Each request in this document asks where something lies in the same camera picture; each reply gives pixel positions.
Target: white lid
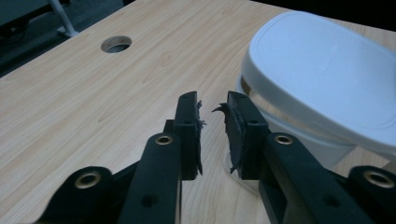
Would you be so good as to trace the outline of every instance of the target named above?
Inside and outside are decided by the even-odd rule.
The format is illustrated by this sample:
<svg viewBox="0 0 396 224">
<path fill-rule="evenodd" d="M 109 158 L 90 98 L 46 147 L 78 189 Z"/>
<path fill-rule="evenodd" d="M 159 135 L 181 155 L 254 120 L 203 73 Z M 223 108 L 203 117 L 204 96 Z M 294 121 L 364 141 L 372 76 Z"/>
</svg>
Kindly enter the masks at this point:
<svg viewBox="0 0 396 224">
<path fill-rule="evenodd" d="M 396 161 L 396 54 L 319 16 L 292 11 L 253 36 L 246 83 L 304 124 Z"/>
</svg>

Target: wooden table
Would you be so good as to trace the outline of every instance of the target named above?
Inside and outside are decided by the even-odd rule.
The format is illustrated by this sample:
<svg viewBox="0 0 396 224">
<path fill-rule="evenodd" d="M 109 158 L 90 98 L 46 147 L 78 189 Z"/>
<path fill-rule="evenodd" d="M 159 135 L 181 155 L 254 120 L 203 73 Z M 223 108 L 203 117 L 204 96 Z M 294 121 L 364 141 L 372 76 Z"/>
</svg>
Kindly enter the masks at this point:
<svg viewBox="0 0 396 224">
<path fill-rule="evenodd" d="M 258 195 L 225 171 L 223 115 L 255 32 L 284 8 L 248 0 L 138 0 L 0 79 L 0 222 L 29 223 L 76 170 L 113 173 L 198 91 L 204 175 L 184 182 L 182 223 L 268 223 Z M 338 21 L 396 51 L 396 33 Z M 131 47 L 101 44 L 129 36 Z M 335 167 L 387 161 L 358 150 Z"/>
</svg>

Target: white plastic object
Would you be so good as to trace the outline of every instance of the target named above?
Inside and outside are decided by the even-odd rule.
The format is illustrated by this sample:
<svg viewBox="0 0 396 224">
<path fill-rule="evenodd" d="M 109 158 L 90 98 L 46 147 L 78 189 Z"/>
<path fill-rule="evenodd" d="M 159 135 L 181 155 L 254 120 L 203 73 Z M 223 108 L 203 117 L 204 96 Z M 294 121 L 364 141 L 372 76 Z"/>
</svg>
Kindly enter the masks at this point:
<svg viewBox="0 0 396 224">
<path fill-rule="evenodd" d="M 291 11 L 253 36 L 241 81 L 313 132 L 261 108 L 273 131 L 293 134 L 325 167 L 355 145 L 396 161 L 396 54 L 314 14 Z"/>
<path fill-rule="evenodd" d="M 73 37 L 78 35 L 78 32 L 74 29 L 72 23 L 70 22 L 69 18 L 67 17 L 66 13 L 64 12 L 64 8 L 62 7 L 59 0 L 48 0 L 52 9 L 58 14 L 61 18 L 62 24 L 64 26 L 58 29 L 58 32 L 66 35 L 67 37 Z"/>
</svg>

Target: table hole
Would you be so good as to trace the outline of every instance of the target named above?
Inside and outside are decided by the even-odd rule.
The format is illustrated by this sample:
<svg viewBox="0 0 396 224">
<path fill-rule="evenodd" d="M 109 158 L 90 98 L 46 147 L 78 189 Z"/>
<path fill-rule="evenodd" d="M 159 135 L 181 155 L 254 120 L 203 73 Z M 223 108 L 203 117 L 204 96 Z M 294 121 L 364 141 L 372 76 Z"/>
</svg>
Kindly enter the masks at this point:
<svg viewBox="0 0 396 224">
<path fill-rule="evenodd" d="M 128 49 L 132 44 L 131 38 L 125 35 L 110 37 L 102 43 L 102 51 L 106 53 L 118 53 Z"/>
</svg>

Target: floor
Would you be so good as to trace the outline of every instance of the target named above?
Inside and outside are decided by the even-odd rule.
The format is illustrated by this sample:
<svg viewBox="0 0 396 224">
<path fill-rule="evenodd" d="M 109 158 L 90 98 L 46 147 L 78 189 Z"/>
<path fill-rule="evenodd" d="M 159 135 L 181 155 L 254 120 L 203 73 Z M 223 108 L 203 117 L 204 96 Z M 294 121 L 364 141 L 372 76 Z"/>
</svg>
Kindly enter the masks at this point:
<svg viewBox="0 0 396 224">
<path fill-rule="evenodd" d="M 75 29 L 82 31 L 122 8 L 123 3 L 122 0 L 72 0 L 63 6 Z M 0 77 L 67 40 L 68 37 L 57 32 L 61 26 L 58 15 L 49 7 L 49 11 L 29 20 L 16 34 L 0 35 Z"/>
</svg>

